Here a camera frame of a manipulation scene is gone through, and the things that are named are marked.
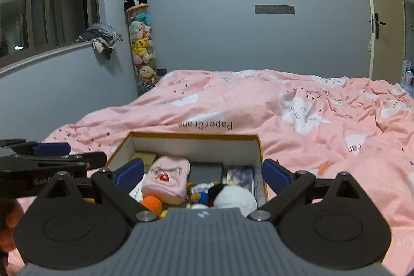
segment orange crocheted ball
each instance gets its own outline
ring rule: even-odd
[[[152,213],[161,217],[162,213],[162,201],[157,197],[147,196],[141,201],[141,204],[148,208]]]

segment pink pouch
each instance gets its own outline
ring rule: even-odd
[[[183,157],[164,156],[152,164],[142,184],[142,195],[179,205],[187,199],[187,177],[190,163]]]

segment window frame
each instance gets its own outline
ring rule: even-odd
[[[30,62],[34,62],[40,60],[42,58],[46,58],[51,55],[55,55],[58,53],[62,53],[65,51],[69,51],[71,49],[77,49],[83,46],[89,46],[91,42],[69,42],[60,45],[50,45],[49,43],[49,31],[50,31],[50,16],[48,14],[49,10],[49,0],[44,0],[44,14],[46,17],[46,30],[48,32],[48,44],[43,45],[40,47],[34,47],[33,43],[33,29],[30,31],[29,27],[27,27],[28,31],[28,40],[29,40],[29,48],[22,49],[20,51],[13,52],[11,54],[5,55],[0,57],[0,75],[11,71],[17,67],[21,67],[26,65]],[[88,7],[88,23],[91,25],[92,23],[99,22],[99,2],[98,0],[86,0],[86,4]],[[29,20],[32,20],[32,6],[31,0],[25,0],[25,14],[26,14],[26,25],[28,25]]]

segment tan small box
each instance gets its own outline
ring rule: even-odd
[[[268,200],[257,135],[131,132],[109,158],[106,167],[115,171],[129,162],[136,152],[155,153],[157,157],[178,155],[190,162],[219,162],[224,169],[252,166],[257,205],[260,207]]]

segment wall socket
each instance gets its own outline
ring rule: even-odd
[[[255,5],[255,13],[295,14],[293,5]]]

